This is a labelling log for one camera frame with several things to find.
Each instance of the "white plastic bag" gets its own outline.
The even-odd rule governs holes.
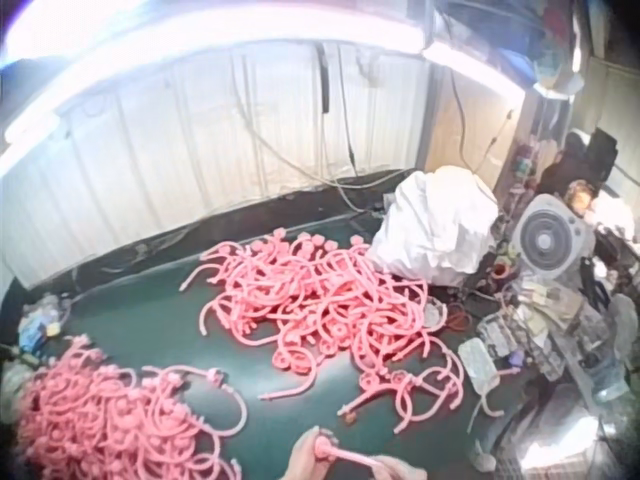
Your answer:
[[[493,194],[479,178],[453,166],[415,172],[395,197],[368,252],[378,268],[446,286],[459,286],[477,270],[498,216]]]

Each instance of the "green work surface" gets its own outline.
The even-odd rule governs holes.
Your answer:
[[[336,220],[305,230],[320,232],[347,246],[352,234],[364,234],[364,230],[371,231],[371,228]],[[279,478],[285,471],[294,442],[314,425],[333,430],[344,448],[402,458],[427,469],[430,478],[437,478],[438,475],[433,474],[438,471],[467,462],[465,452],[473,437],[467,435],[466,429],[478,401],[467,380],[464,401],[459,408],[451,411],[443,407],[431,419],[410,424],[400,435],[393,433],[400,417],[390,395],[358,409],[357,421],[351,426],[336,415],[342,405],[361,393],[358,371],[346,352],[324,363],[315,385],[303,395],[274,401],[258,400],[262,393],[290,388],[304,379],[271,365],[274,345],[243,346],[213,317],[208,320],[209,335],[200,335],[200,310],[220,289],[212,288],[200,278],[187,292],[179,293],[180,283],[196,265],[196,259],[189,259],[94,290],[74,305],[64,333],[87,333],[109,356],[109,361],[123,367],[184,364],[223,370],[226,381],[246,400],[249,419],[238,435],[224,441],[222,454],[227,459],[237,458],[247,479]],[[454,350],[469,337],[469,334],[449,332],[441,336]],[[48,353],[59,352],[65,344],[66,341],[57,340],[46,350]],[[407,364],[392,368],[418,373],[425,365],[442,362],[439,349],[433,347],[432,351],[434,353],[426,363],[418,359],[416,352]],[[506,409],[516,404],[525,377],[504,381],[491,396],[492,406]],[[426,411],[434,401],[427,395],[414,394],[414,397],[424,397],[414,400],[415,413]],[[235,425],[239,416],[234,401],[203,380],[192,382],[184,393],[184,400],[216,428]],[[474,433],[486,430],[491,422],[479,415]],[[329,477],[355,480],[369,478],[369,474],[366,468],[337,462]]]

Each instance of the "person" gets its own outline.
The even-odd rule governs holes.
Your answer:
[[[338,441],[329,430],[313,427],[305,432],[291,450],[287,471],[281,480],[322,480],[327,476],[334,458],[320,460],[315,454],[315,443],[318,436],[324,435],[334,445]],[[375,480],[427,480],[427,472],[412,467],[406,462],[386,455],[372,457],[382,466],[372,469]]]

